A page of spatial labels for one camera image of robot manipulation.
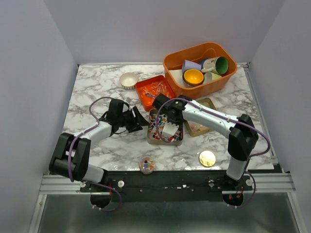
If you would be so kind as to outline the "gold tin with popsicle candies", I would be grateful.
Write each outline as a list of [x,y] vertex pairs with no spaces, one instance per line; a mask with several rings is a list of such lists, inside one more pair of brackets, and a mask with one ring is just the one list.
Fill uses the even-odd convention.
[[[197,102],[205,107],[216,110],[216,107],[210,98],[204,98],[204,99],[198,100]],[[188,120],[185,121],[185,126],[188,130],[188,133],[192,137],[200,136],[200,135],[214,131],[213,129],[206,127],[202,124],[199,124],[193,121],[188,121]]]

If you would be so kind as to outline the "orange square candy tray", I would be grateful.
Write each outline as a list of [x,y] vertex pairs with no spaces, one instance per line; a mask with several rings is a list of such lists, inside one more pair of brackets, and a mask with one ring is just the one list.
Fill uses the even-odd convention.
[[174,98],[174,92],[163,75],[158,75],[146,80],[137,82],[136,92],[146,112],[153,109],[153,101],[159,94],[168,98]]

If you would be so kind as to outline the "brown tray with lollipops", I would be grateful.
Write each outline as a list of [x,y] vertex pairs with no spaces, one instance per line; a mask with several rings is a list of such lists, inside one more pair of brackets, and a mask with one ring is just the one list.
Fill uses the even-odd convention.
[[174,136],[165,138],[170,140],[170,143],[164,142],[156,131],[156,115],[157,110],[152,109],[149,112],[149,126],[147,130],[147,142],[151,145],[166,145],[166,146],[180,146],[183,142],[183,127],[179,128]]

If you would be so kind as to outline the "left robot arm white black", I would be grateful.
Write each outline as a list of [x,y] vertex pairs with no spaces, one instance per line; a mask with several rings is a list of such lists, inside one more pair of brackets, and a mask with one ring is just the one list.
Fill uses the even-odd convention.
[[110,100],[108,110],[100,118],[95,117],[91,111],[92,106],[106,98],[101,97],[89,106],[89,113],[96,121],[94,126],[79,133],[62,133],[59,136],[49,164],[50,174],[67,177],[72,182],[91,182],[91,186],[98,192],[107,188],[105,170],[89,164],[91,147],[118,134],[120,128],[133,133],[149,123],[136,106],[130,107],[125,101],[111,97],[107,98]]

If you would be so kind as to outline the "clear glass jar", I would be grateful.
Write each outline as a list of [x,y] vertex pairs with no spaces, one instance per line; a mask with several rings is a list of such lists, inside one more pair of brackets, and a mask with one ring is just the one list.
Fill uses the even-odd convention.
[[139,170],[141,173],[148,175],[151,174],[156,166],[155,160],[151,156],[142,156],[139,159]]

